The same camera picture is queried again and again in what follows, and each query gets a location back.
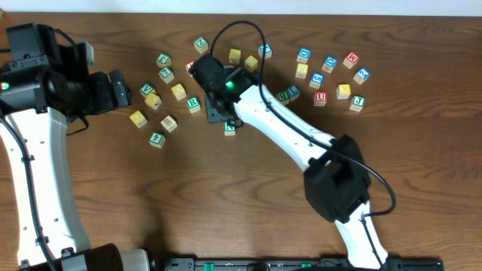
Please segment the green N block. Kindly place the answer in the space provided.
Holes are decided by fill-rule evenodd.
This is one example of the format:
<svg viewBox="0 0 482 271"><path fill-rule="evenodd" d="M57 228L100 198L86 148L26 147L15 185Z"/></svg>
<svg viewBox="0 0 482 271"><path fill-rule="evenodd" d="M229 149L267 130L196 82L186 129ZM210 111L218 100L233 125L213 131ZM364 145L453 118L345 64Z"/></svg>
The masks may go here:
<svg viewBox="0 0 482 271"><path fill-rule="evenodd" d="M224 134L226 136L234 136L236 134L236 127L231 126L228 122L224 122Z"/></svg>

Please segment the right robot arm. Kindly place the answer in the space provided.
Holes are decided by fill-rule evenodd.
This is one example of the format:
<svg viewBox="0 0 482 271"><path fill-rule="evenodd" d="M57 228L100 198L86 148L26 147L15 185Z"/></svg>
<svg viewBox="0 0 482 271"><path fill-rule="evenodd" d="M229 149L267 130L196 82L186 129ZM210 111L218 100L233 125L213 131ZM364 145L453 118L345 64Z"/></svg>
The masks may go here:
<svg viewBox="0 0 482 271"><path fill-rule="evenodd" d="M388 253L371 219L372 171L353 139L319 131L281 104L260 77L224 66L210 54L195 61L189 72L214 108L265 134L300 167L308 203L336 225L352 266L386 267Z"/></svg>

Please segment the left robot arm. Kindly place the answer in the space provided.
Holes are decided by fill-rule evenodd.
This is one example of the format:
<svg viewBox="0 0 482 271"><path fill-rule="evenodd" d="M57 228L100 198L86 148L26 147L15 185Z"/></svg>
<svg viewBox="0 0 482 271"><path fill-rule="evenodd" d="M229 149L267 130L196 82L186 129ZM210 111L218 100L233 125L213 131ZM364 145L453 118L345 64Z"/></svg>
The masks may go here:
<svg viewBox="0 0 482 271"><path fill-rule="evenodd" d="M20 225L21 270L150 270L145 249L93 248L81 223L66 152L68 125L130 105L122 73L90 73L87 42L58 44L60 29L27 23L7 30L13 59L1 69L1 138Z"/></svg>

